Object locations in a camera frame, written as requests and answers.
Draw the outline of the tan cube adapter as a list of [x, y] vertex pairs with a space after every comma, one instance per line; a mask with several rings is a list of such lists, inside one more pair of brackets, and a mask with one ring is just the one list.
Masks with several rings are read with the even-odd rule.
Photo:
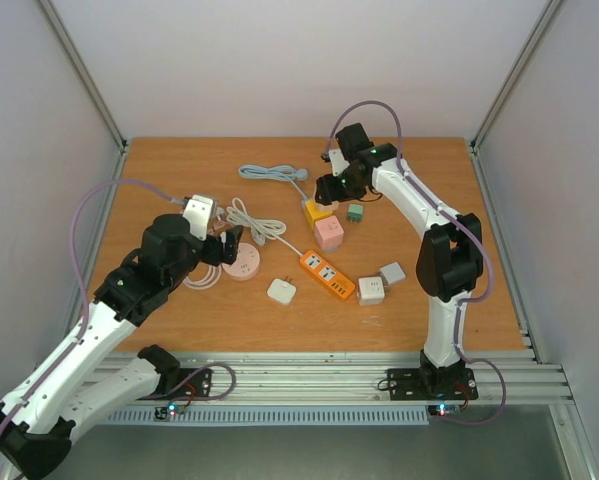
[[315, 206], [320, 212], [332, 212], [338, 209], [339, 202], [338, 201], [330, 201], [326, 202], [323, 199], [314, 198]]

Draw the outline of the blue power strip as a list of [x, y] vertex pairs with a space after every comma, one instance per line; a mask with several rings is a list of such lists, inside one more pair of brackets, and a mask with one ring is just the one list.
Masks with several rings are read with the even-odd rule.
[[308, 199], [306, 193], [299, 186], [299, 182], [306, 181], [309, 177], [308, 170], [305, 168], [295, 169], [287, 164], [273, 167], [245, 164], [238, 168], [238, 174], [247, 180], [273, 180], [289, 183], [298, 191], [303, 200]]

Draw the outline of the pink cube adapter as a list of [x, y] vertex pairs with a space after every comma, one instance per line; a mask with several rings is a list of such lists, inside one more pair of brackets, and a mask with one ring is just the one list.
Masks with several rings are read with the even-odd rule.
[[344, 230], [338, 218], [331, 215], [315, 222], [314, 235], [319, 247], [323, 251], [329, 252], [342, 245]]

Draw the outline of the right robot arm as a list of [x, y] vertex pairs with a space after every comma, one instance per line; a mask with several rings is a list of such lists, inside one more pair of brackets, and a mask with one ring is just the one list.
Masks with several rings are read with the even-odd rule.
[[416, 278], [428, 296], [428, 334], [417, 377], [424, 395], [439, 398], [466, 371], [463, 330], [467, 301], [483, 274], [482, 225], [474, 214], [447, 207], [426, 187], [391, 143], [376, 144], [355, 123], [330, 137], [322, 159], [332, 172], [316, 181], [322, 206], [360, 200], [368, 192], [387, 198], [421, 239]]

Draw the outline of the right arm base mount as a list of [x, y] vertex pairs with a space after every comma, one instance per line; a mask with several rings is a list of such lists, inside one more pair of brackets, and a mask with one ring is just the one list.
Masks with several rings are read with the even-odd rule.
[[473, 401], [479, 398], [474, 373], [468, 368], [442, 373], [423, 367], [388, 369], [376, 388], [387, 392], [392, 401]]

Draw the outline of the yellow cube socket adapter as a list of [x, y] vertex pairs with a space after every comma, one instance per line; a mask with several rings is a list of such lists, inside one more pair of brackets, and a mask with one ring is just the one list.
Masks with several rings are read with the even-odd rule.
[[328, 218], [333, 214], [332, 210], [326, 209], [323, 205], [317, 203], [313, 198], [303, 200], [301, 205], [311, 230], [315, 228], [317, 221]]

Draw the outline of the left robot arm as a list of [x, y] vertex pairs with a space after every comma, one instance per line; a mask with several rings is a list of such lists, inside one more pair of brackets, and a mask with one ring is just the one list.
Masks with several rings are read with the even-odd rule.
[[189, 384], [165, 349], [143, 348], [124, 368], [93, 387], [85, 379], [129, 337], [200, 263], [235, 261], [243, 229], [195, 237], [181, 214], [154, 219], [131, 251], [96, 290], [83, 317], [20, 386], [0, 399], [0, 453], [11, 465], [3, 479], [43, 479], [77, 439], [117, 408], [134, 400], [173, 399], [202, 390]]

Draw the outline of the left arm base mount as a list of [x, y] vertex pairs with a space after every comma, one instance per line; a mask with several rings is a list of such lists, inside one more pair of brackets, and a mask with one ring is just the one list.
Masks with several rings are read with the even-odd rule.
[[213, 371], [205, 368], [192, 375], [194, 368], [182, 368], [175, 381], [175, 389], [170, 391], [168, 399], [189, 399], [194, 395], [196, 399], [208, 398], [212, 387]]

